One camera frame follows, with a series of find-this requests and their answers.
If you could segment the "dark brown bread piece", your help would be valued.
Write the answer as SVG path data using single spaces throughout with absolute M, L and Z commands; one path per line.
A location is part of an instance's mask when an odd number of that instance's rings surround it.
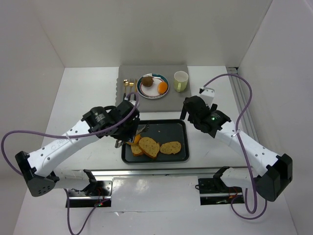
M 151 87 L 153 85 L 154 79 L 152 76 L 146 76 L 141 79 L 141 83 L 144 87 Z

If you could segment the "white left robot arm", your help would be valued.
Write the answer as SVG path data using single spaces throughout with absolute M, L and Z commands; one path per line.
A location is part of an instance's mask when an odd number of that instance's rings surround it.
M 91 170 L 61 170 L 58 166 L 102 137 L 116 139 L 116 147 L 133 141 L 139 121 L 139 110 L 127 100 L 118 106 L 94 107 L 61 138 L 31 153 L 19 152 L 15 159 L 31 195 L 43 196 L 55 188 L 94 193 L 100 183 Z

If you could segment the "orange glazed bun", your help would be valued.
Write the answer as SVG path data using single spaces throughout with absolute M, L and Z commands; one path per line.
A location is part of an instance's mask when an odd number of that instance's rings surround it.
M 157 91 L 159 94 L 166 93 L 167 89 L 168 89 L 168 84 L 166 82 L 160 82 L 157 87 Z

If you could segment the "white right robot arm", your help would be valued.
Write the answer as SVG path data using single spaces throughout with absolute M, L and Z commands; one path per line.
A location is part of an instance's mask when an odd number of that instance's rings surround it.
M 180 117 L 188 118 L 197 130 L 223 142 L 237 154 L 247 156 L 252 170 L 222 167 L 214 175 L 219 184 L 229 188 L 254 188 L 261 197 L 273 202 L 292 181 L 292 158 L 289 155 L 280 156 L 237 130 L 230 117 L 206 106 L 199 96 L 184 100 Z

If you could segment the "orange ring doughnut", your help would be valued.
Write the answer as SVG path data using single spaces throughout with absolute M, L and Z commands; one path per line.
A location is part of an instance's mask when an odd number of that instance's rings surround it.
M 141 135 L 140 134 L 137 134 L 133 140 L 133 142 L 127 142 L 128 145 L 136 145 L 138 144 L 138 142 L 140 141 L 141 139 Z

